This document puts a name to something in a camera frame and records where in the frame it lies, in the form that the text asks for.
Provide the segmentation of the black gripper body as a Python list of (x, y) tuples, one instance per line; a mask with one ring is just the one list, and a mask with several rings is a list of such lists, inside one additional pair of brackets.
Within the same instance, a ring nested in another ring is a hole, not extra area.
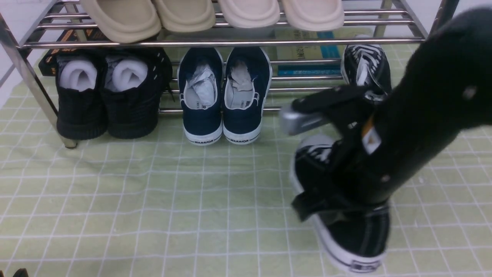
[(374, 197), (371, 191), (369, 182), (376, 181), (376, 175), (365, 163), (381, 140), (379, 136), (371, 137), (371, 130), (364, 129), (364, 125), (392, 93), (381, 102), (373, 102), (365, 98), (367, 89), (342, 85), (295, 99), (291, 106), (297, 112), (320, 112), (330, 120), (341, 135), (330, 154), (332, 180), (350, 199), (373, 205), (388, 202), (388, 197)]

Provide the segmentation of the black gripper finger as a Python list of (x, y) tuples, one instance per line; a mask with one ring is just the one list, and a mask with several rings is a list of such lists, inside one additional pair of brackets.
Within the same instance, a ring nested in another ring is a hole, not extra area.
[(317, 214), (317, 226), (326, 227), (337, 222), (347, 222), (359, 219), (378, 221), (389, 226), (388, 206), (329, 206)]
[(327, 197), (312, 191), (303, 191), (294, 198), (291, 205), (300, 222), (305, 222), (315, 215), (327, 216), (334, 220), (339, 212)]

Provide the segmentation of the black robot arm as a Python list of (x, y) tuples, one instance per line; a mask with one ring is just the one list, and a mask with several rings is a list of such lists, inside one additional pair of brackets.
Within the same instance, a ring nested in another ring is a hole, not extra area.
[(461, 131), (491, 125), (491, 7), (464, 11), (429, 36), (385, 100), (372, 104), (368, 91), (344, 85), (292, 102), (342, 134), (296, 154), (306, 188), (292, 207), (301, 221), (380, 209)]

